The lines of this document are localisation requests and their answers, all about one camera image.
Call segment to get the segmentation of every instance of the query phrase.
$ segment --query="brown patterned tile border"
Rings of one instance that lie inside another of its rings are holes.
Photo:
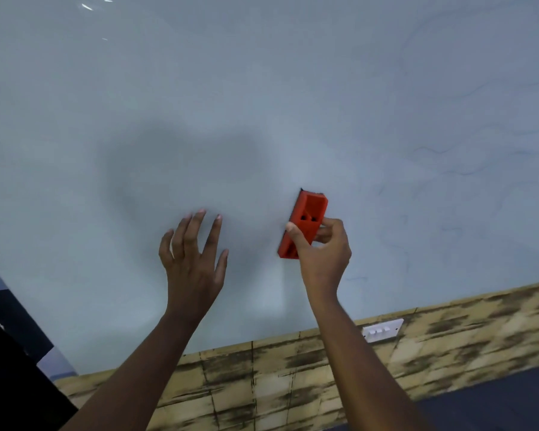
[[[374,350],[414,400],[539,366],[539,283],[356,321],[398,317]],[[58,380],[81,407],[113,371]],[[149,430],[319,431],[345,421],[317,329],[182,357]]]

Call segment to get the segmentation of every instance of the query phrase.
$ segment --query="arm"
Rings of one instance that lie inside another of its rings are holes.
[[[422,431],[432,429],[405,391],[379,361],[337,299],[337,287],[351,257],[343,223],[323,219],[316,241],[308,244],[292,223],[294,241],[311,309],[353,431]]]
[[[160,260],[168,278],[165,315],[108,381],[62,427],[62,431],[144,431],[190,337],[222,289],[228,262],[216,262],[222,218],[212,225],[203,253],[197,235],[205,211],[166,232]]]

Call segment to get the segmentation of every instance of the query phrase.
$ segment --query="person's right hand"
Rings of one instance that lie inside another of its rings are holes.
[[[286,225],[298,250],[303,282],[312,305],[316,300],[337,299],[337,287],[351,258],[343,222],[323,218],[322,225],[315,238],[324,244],[319,247],[311,246],[294,223]]]

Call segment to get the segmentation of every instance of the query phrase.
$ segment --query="wall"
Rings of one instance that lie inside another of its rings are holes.
[[[373,344],[414,400],[539,366],[539,284],[356,321],[402,317]],[[78,407],[113,373],[56,382]],[[320,334],[289,335],[182,357],[148,429],[310,431],[345,420]]]
[[[0,276],[79,374],[155,325],[200,207],[230,265],[188,353],[316,325],[300,187],[355,319],[539,281],[539,0],[111,1],[0,0]]]

